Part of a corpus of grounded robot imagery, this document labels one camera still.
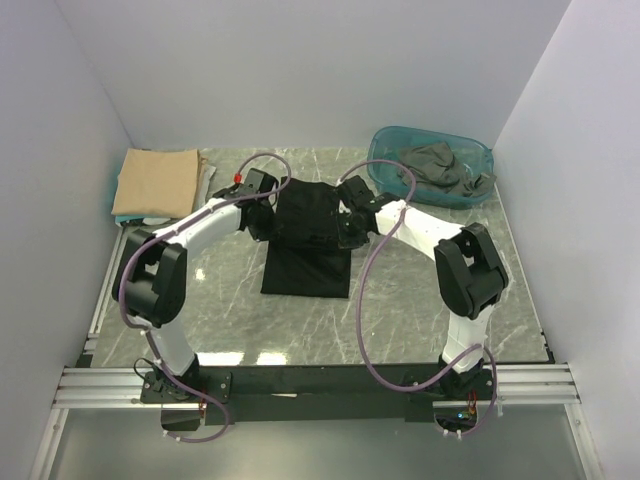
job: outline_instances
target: floor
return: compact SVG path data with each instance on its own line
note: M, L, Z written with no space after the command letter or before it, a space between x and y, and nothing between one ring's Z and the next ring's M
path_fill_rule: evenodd
M212 190L230 185L236 167L255 151L204 150L209 162L218 167ZM297 178L328 183L367 154L363 148L275 151L291 163ZM275 160L260 159L255 166L280 172ZM360 174L367 178L364 169ZM490 321L488 346L500 362L548 361L497 193L471 210L416 207L443 220L487 226L510 277ZM354 299L364 260L376 244L374 239L353 252L348 300L261 295L267 245L253 242L246 232L212 245L189 267L187 302L181 312L187 338L199 352L201 363L359 363ZM437 360L446 340L449 312L439 297L435 266L426 256L400 242L390 242L369 277L363 313L366 345L373 361ZM136 358L150 356L144 338L124 326L111 299L98 324L101 329L93 367L128 367Z

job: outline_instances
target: folded towel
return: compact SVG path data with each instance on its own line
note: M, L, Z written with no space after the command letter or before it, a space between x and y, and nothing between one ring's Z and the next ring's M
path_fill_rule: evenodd
M194 206L201 172L197 150L130 148L118 175L114 215L183 218Z
M211 184L211 179L216 173L216 167L206 164L206 158L203 158L203 160L205 162L205 165L202 168L202 181L200 182L200 187L198 188L196 205L193 208L194 211L204 207L204 204L206 203L206 196L209 191L209 185ZM172 219L168 217L153 217L145 215L116 215L115 220L117 225L162 225L164 223L170 222Z

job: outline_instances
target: black mounting bar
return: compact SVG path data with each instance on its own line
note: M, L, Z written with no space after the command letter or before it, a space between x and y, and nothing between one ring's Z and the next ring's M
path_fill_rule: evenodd
M384 378L404 386L424 382L440 369L437 363L376 366ZM480 368L463 384L444 381L449 376L457 374L450 372L422 392L399 393L380 385L364 365L200 367L202 388L226 404L234 422L365 418L433 422L434 401L466 401L471 390L476 391L478 400L491 398L489 370ZM142 403L199 402L196 397L177 397L175 388L157 369L147 373L144 383ZM162 423L167 430L195 430L200 412L189 415L165 408ZM205 424L222 423L221 412L207 405Z

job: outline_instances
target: white wall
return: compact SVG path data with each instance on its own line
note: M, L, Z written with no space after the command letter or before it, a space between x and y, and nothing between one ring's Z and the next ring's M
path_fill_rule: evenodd
M52 0L0 2L0 478L26 478L81 351L129 144Z
M573 0L496 144L551 346L609 479L640 455L640 3Z
M569 0L57 0L136 146L493 145Z

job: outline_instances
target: black cloth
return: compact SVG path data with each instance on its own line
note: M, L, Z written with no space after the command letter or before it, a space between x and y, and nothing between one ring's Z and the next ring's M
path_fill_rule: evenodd
M455 158L446 142L398 150L400 163L416 177L421 188L462 197L479 197L491 191L496 182L492 173L472 177L465 165ZM411 185L407 173L398 169L405 185Z
M261 293L349 298L351 251L338 248L335 187L292 179L280 193Z

